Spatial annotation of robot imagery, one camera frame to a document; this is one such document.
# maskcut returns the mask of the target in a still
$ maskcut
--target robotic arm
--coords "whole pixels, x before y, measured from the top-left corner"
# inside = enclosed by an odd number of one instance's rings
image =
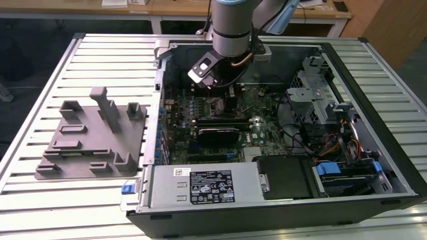
[[[266,53],[257,32],[282,34],[300,0],[213,0],[212,46],[188,76],[201,87],[233,84],[244,74],[253,55]],[[233,80],[225,74],[241,68]]]

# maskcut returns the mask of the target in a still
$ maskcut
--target slotted metal surface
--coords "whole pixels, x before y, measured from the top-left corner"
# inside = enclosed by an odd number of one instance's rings
[[[156,76],[153,47],[155,41],[161,38],[197,39],[172,35],[87,34],[84,39],[72,41],[0,163],[0,239],[149,239],[120,210],[121,185],[128,179],[139,178],[140,173],[125,179],[65,181],[37,181],[33,174],[60,121],[59,107],[64,100],[79,100],[83,106],[92,106],[96,103],[87,97],[91,87],[105,86],[108,98],[115,100],[116,105],[139,102],[151,114]],[[264,39],[310,43],[328,41],[332,44],[426,179],[426,109],[395,73],[387,69],[382,58],[368,50],[368,44],[342,38]],[[347,100],[340,86],[338,91]],[[427,231],[426,222],[427,206],[420,204],[386,212],[358,224],[188,239],[420,239]]]

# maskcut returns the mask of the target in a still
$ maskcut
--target power supply label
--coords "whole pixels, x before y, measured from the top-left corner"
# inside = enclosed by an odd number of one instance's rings
[[[192,171],[189,173],[189,202],[223,204],[235,202],[232,171]]]

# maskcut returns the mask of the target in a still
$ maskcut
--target green circuit board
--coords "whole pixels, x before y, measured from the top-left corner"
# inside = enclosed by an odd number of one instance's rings
[[[262,155],[286,155],[287,148],[280,133],[275,108],[278,93],[264,93],[260,87],[251,87],[237,99],[235,114],[212,110],[215,97],[193,97],[183,93],[167,105],[169,164],[215,163],[215,161],[189,162],[196,156],[224,156],[227,162],[244,162],[244,148],[259,147]],[[249,129],[239,132],[236,143],[228,147],[197,148],[193,120],[245,119]]]

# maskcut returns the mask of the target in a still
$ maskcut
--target wooden desk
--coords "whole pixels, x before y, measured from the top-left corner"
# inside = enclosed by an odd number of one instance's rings
[[[103,0],[0,0],[0,18],[148,20],[152,33],[161,34],[161,21],[205,21],[207,0],[149,0],[147,5],[101,9]],[[350,12],[336,11],[332,0],[326,7],[295,11],[291,23],[332,25],[328,37],[339,37]]]

